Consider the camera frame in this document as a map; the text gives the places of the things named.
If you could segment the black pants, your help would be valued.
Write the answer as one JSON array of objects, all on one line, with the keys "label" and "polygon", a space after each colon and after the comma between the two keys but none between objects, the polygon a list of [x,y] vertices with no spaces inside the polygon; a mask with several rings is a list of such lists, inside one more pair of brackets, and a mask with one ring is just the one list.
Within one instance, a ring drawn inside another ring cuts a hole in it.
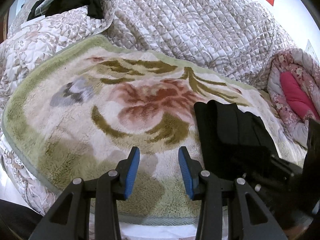
[{"label": "black pants", "polygon": [[236,103],[196,102],[194,111],[204,168],[217,177],[235,180],[265,170],[278,156],[262,119],[241,111]]}]

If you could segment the pink floral rolled quilt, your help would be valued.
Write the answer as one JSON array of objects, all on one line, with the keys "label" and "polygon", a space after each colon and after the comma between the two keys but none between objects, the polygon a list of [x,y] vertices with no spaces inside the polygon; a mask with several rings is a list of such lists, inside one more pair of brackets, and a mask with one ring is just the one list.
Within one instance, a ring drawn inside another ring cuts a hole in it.
[{"label": "pink floral rolled quilt", "polygon": [[289,136],[306,147],[309,119],[319,120],[319,64],[298,48],[276,54],[267,91]]}]

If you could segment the floral plush blanket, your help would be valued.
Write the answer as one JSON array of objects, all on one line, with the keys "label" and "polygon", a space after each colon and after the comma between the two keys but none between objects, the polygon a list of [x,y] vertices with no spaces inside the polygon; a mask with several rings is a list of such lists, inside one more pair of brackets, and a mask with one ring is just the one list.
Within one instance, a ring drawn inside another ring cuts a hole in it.
[{"label": "floral plush blanket", "polygon": [[137,178],[118,204],[120,220],[188,225],[200,204],[185,193],[178,149],[202,159],[193,105],[209,100],[261,117],[280,157],[302,165],[306,150],[287,137],[265,93],[188,61],[119,48],[101,35],[38,62],[8,100],[2,131],[37,188],[54,195],[73,178],[100,177],[138,147]]}]

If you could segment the beige quilted bedspread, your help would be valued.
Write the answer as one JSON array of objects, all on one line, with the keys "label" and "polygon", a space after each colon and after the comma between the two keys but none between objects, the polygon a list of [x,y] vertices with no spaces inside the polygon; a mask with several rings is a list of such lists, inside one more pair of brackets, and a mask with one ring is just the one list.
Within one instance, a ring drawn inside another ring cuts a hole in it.
[{"label": "beige quilted bedspread", "polygon": [[104,0],[102,20],[90,18],[81,7],[30,22],[37,1],[26,3],[1,44],[1,106],[48,57],[89,35],[103,34],[120,47],[154,50],[254,86],[275,132],[283,134],[266,86],[272,57],[293,41],[256,0]]}]

